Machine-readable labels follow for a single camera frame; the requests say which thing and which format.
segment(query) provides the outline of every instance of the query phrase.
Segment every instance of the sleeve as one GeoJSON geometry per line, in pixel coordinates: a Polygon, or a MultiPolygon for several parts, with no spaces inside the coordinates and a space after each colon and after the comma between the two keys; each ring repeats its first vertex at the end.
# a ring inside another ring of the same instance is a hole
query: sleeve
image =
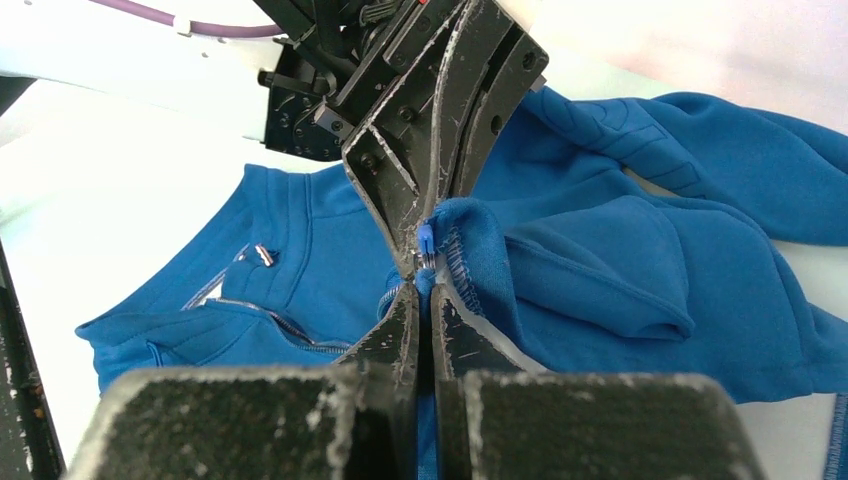
{"type": "Polygon", "coordinates": [[[741,210],[772,238],[848,246],[840,133],[697,93],[577,102],[543,89],[523,107],[677,195],[741,210]]]}

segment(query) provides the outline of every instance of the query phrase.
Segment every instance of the zipper pull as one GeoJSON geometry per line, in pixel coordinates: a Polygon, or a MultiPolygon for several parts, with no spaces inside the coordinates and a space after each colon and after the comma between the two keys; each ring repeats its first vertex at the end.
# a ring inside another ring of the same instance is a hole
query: zipper pull
{"type": "Polygon", "coordinates": [[[436,268],[436,244],[433,238],[433,227],[425,223],[418,227],[418,250],[424,268],[436,268]]]}
{"type": "Polygon", "coordinates": [[[270,267],[274,265],[274,255],[268,251],[267,248],[262,246],[262,244],[256,245],[256,253],[259,254],[259,258],[262,259],[262,263],[265,264],[266,267],[270,267]]]}

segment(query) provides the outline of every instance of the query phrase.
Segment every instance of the machine part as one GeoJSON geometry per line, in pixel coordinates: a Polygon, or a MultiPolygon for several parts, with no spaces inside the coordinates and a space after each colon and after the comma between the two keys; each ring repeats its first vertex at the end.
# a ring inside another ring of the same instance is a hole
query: machine part
{"type": "Polygon", "coordinates": [[[392,369],[364,367],[136,370],[104,395],[65,478],[410,478],[392,369]]]}
{"type": "Polygon", "coordinates": [[[358,365],[360,372],[372,365],[390,367],[389,382],[393,385],[395,402],[391,414],[395,438],[393,451],[400,466],[399,478],[415,478],[418,462],[416,407],[422,381],[418,371],[421,362],[430,361],[421,357],[419,318],[418,292],[411,283],[403,284],[380,323],[336,362],[358,365]]]}
{"type": "Polygon", "coordinates": [[[0,244],[0,476],[53,480],[65,468],[9,266],[0,244]]]}
{"type": "MultiPolygon", "coordinates": [[[[541,47],[494,0],[453,3],[342,149],[407,280],[416,270],[419,225],[440,201],[471,192],[500,130],[547,65],[541,47]]],[[[417,7],[428,12],[430,4],[438,2],[417,7]]],[[[407,17],[401,32],[420,19],[407,17]]]]}
{"type": "Polygon", "coordinates": [[[472,372],[459,389],[471,475],[446,479],[766,478],[707,377],[472,372]]]}
{"type": "Polygon", "coordinates": [[[322,162],[340,160],[341,142],[315,118],[322,95],[333,86],[297,53],[290,40],[280,43],[283,53],[276,70],[259,77],[260,84],[270,89],[265,148],[322,162]]]}

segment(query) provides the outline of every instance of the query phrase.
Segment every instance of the zipper teeth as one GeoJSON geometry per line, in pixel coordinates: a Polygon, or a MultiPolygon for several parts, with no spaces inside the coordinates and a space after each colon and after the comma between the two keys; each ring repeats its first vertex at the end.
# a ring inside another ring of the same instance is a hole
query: zipper teeth
{"type": "Polygon", "coordinates": [[[341,348],[341,347],[321,347],[320,345],[318,345],[315,342],[315,340],[312,340],[311,338],[307,337],[305,333],[296,329],[294,326],[292,326],[292,324],[287,322],[283,317],[277,315],[276,313],[274,313],[270,310],[260,308],[257,305],[254,305],[250,302],[242,302],[240,300],[230,300],[228,298],[217,298],[217,299],[215,299],[215,301],[222,302],[222,303],[229,303],[229,304],[233,304],[233,305],[241,305],[242,307],[247,307],[247,308],[250,308],[252,310],[256,310],[258,312],[267,313],[268,315],[271,316],[271,318],[274,319],[275,322],[277,322],[277,324],[280,327],[282,327],[283,330],[290,333],[292,336],[295,336],[295,337],[297,337],[297,338],[299,338],[299,339],[301,339],[304,342],[309,344],[308,346],[304,346],[304,347],[301,347],[301,348],[314,348],[314,349],[341,348]]]}
{"type": "Polygon", "coordinates": [[[380,305],[383,306],[386,302],[390,302],[392,298],[400,291],[401,285],[396,285],[392,287],[388,292],[384,293],[382,297],[380,297],[380,305]]]}

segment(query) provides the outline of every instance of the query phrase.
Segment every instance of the blue fabric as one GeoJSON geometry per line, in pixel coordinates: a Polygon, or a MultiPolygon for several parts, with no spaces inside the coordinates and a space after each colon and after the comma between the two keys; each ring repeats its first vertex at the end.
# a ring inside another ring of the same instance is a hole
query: blue fabric
{"type": "MultiPolygon", "coordinates": [[[[776,401],[848,391],[848,326],[806,301],[768,240],[848,245],[846,170],[848,138],[790,117],[692,93],[543,89],[473,198],[431,223],[468,308],[548,367],[699,372],[737,402],[776,401]],[[680,198],[645,193],[625,167],[680,198]]],[[[341,166],[247,166],[183,251],[77,334],[101,390],[146,366],[326,364],[396,281],[341,166]],[[198,305],[221,278],[222,300],[198,305]]]]}

